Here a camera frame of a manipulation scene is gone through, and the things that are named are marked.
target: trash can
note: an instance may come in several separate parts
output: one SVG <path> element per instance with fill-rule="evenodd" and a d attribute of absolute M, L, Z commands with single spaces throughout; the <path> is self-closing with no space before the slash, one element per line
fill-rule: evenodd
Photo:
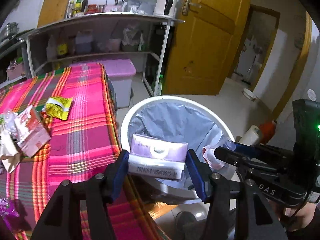
<path fill-rule="evenodd" d="M 147 98 L 133 106 L 126 114 L 120 131 L 122 149 L 130 151 L 134 133 L 152 136 L 172 142 L 187 142 L 189 149 L 194 149 L 200 161 L 202 148 L 222 134 L 235 141 L 227 125 L 214 112 L 201 104 L 176 96 Z M 226 164 L 217 172 L 231 179 L 235 166 Z M 156 179 L 148 176 L 141 178 L 156 189 L 155 200 L 167 204 L 186 204 L 200 202 L 193 189 L 188 170 L 181 181 Z"/>

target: yellow snack wrapper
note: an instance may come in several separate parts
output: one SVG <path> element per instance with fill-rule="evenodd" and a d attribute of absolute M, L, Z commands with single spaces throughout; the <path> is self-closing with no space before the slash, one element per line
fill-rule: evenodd
<path fill-rule="evenodd" d="M 41 112 L 50 117 L 67 120 L 73 98 L 50 97 Z"/>

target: cutting board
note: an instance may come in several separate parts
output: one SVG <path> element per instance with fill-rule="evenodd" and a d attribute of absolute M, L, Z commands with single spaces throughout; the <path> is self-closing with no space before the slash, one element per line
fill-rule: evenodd
<path fill-rule="evenodd" d="M 69 0 L 44 0 L 38 20 L 38 28 L 65 18 Z"/>

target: pink basket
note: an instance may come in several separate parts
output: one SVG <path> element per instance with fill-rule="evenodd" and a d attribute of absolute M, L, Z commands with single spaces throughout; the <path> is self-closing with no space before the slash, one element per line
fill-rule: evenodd
<path fill-rule="evenodd" d="M 25 75 L 23 63 L 19 63 L 16 66 L 13 66 L 11 69 L 7 69 L 7 75 L 9 80 L 15 79 L 21 75 Z"/>

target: screw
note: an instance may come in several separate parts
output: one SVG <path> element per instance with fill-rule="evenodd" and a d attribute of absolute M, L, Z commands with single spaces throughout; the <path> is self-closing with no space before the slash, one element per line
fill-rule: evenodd
<path fill-rule="evenodd" d="M 103 177 L 104 177 L 104 175 L 103 175 L 103 173 L 98 173 L 98 174 L 96 174 L 96 179 L 103 179 Z"/>
<path fill-rule="evenodd" d="M 219 173 L 217 173 L 217 172 L 214 172 L 214 173 L 212 173 L 211 177 L 213 179 L 220 179 L 221 175 Z"/>
<path fill-rule="evenodd" d="M 246 184 L 249 185 L 249 186 L 253 186 L 253 185 L 254 185 L 253 179 L 246 179 L 245 182 L 246 182 Z"/>
<path fill-rule="evenodd" d="M 65 180 L 63 180 L 63 181 L 61 182 L 61 185 L 62 185 L 62 186 L 66 186 L 66 185 L 68 185 L 69 183 L 70 183 L 70 180 L 65 179 Z"/>

